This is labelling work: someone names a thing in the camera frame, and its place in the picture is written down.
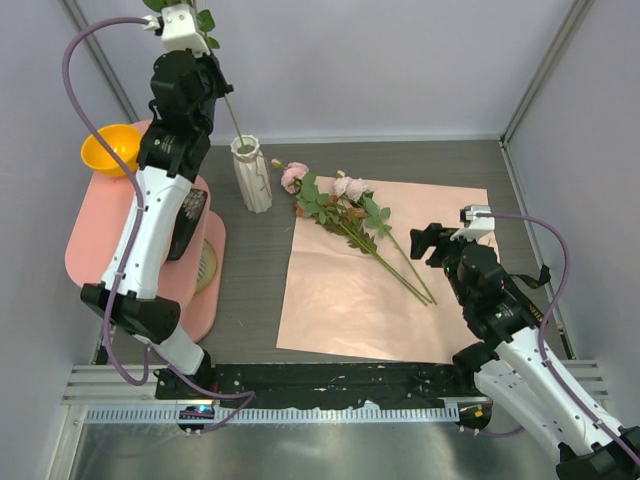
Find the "pale pink rose stem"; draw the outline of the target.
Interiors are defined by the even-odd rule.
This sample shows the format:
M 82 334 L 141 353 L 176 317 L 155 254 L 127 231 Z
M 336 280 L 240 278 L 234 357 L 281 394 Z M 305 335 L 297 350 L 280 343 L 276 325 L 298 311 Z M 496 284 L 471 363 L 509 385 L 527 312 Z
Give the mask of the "pale pink rose stem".
M 374 191 L 366 180 L 352 178 L 338 170 L 331 186 L 327 207 L 330 216 L 327 217 L 324 228 L 343 237 L 350 248 L 371 256 L 422 305 L 436 305 L 435 297 L 414 267 L 411 267 L 411 271 L 418 280 L 419 287 L 407 280 L 379 252 L 377 240 L 388 239 L 404 261 L 409 263 L 408 255 L 391 233 L 392 227 L 388 223 L 390 208 L 380 207 L 373 196 Z

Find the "pink flower bouquet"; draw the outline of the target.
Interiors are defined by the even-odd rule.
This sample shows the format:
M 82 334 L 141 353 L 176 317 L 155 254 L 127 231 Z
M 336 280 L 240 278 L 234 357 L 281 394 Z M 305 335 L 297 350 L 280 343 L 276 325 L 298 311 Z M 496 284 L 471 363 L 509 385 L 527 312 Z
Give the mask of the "pink flower bouquet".
M 391 238 L 363 254 L 311 219 L 297 218 L 277 345 L 281 349 L 380 360 L 448 363 L 476 342 L 440 269 L 406 260 L 411 229 L 459 228 L 465 206 L 488 204 L 484 189 L 370 181 L 391 211 Z

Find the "black ribbon gold lettering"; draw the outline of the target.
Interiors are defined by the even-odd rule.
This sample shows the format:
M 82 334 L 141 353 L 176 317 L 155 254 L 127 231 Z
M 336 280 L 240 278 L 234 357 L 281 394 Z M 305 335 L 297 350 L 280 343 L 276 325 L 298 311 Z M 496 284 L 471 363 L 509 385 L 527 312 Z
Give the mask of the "black ribbon gold lettering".
M 539 308 L 538 302 L 540 300 L 539 290 L 543 290 L 544 287 L 551 280 L 550 268 L 543 264 L 539 270 L 538 276 L 534 277 L 528 274 L 511 274 L 511 278 L 518 280 L 527 290 L 525 294 L 526 305 L 529 312 L 537 319 L 539 323 L 542 322 L 544 313 Z

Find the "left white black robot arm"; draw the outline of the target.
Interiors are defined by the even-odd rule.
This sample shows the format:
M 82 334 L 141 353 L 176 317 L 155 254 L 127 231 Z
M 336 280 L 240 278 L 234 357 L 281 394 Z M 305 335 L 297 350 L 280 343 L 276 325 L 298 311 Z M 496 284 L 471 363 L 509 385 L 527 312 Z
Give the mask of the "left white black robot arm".
M 121 238 L 101 280 L 84 285 L 81 299 L 152 347 L 179 388 L 200 399 L 212 389 L 211 357 L 181 326 L 179 303 L 159 296 L 158 283 L 180 209 L 210 149 L 215 102 L 232 88 L 214 54 L 176 50 L 154 63 L 151 90 L 153 119 L 129 176 L 134 199 Z

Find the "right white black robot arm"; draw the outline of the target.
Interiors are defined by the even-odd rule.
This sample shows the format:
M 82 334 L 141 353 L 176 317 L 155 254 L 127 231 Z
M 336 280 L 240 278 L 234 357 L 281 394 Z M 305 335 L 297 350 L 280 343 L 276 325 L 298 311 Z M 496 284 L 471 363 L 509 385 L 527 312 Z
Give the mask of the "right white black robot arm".
M 453 357 L 457 391 L 480 391 L 544 447 L 561 479 L 636 479 L 639 429 L 576 380 L 543 338 L 543 315 L 470 229 L 410 232 L 410 256 L 442 269 L 477 343 Z

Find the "white ribbed ceramic vase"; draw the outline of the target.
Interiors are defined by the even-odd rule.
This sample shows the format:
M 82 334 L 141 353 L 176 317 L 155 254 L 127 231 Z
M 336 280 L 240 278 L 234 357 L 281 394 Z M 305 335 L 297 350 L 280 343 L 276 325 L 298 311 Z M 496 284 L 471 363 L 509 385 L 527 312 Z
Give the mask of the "white ribbed ceramic vase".
M 230 149 L 246 208 L 254 213 L 266 212 L 272 206 L 272 192 L 259 140 L 252 135 L 241 135 L 232 141 Z

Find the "red leafy flower stem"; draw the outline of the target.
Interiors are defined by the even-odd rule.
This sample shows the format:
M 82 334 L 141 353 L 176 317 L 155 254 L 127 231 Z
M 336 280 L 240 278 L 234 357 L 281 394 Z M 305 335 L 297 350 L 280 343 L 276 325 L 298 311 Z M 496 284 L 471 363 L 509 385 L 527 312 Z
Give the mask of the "red leafy flower stem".
M 437 303 L 416 270 L 412 273 L 418 280 L 418 286 L 414 286 L 380 253 L 378 242 L 388 239 L 402 258 L 409 260 L 392 234 L 389 224 L 391 209 L 374 200 L 374 190 L 366 180 L 352 178 L 339 171 L 330 191 L 323 192 L 318 186 L 317 175 L 308 172 L 293 179 L 290 187 L 296 198 L 297 215 L 312 219 L 325 231 L 343 238 L 350 248 L 377 261 L 422 305 Z

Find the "black patterned box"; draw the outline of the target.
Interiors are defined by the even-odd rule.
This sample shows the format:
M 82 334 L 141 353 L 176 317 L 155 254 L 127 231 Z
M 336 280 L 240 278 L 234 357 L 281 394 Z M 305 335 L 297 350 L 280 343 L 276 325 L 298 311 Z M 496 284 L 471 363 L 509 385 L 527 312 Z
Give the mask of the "black patterned box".
M 184 255 L 200 221 L 207 199 L 206 191 L 195 188 L 192 188 L 185 197 L 175 219 L 167 254 L 168 261 L 177 261 Z

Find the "pink rose bud stem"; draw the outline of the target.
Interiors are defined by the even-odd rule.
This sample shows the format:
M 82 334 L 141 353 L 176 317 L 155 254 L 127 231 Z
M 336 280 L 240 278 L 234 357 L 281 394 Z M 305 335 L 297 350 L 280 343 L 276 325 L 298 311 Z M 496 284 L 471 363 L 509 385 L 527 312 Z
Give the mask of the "pink rose bud stem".
M 315 184 L 316 176 L 306 164 L 272 159 L 271 165 L 281 172 L 280 185 L 287 193 L 305 202 L 317 201 L 319 190 Z

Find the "pink tiered wooden shelf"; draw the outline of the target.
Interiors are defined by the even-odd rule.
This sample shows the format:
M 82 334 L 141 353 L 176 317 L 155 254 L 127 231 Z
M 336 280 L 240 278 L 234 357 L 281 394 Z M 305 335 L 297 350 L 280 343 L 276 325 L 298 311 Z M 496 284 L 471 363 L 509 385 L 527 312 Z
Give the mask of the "pink tiered wooden shelf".
M 65 254 L 66 270 L 75 284 L 100 281 L 113 259 L 133 196 L 128 179 L 92 175 Z M 195 342 L 204 338 L 214 324 L 226 242 L 225 225 L 209 207 L 205 205 L 183 257 L 165 263 L 159 276 L 159 294 L 180 304 L 180 323 Z M 205 240 L 215 250 L 218 267 L 208 288 L 194 295 Z

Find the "black mounting base plate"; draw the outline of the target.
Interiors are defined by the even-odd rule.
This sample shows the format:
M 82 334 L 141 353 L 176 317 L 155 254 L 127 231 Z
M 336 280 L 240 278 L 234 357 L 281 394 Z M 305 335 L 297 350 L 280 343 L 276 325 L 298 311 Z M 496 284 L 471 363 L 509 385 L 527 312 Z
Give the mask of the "black mounting base plate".
M 406 362 L 217 364 L 201 387 L 224 394 L 225 408 L 253 392 L 248 407 L 271 410 L 359 409 L 367 401 L 383 410 L 416 409 L 481 395 L 450 364 Z

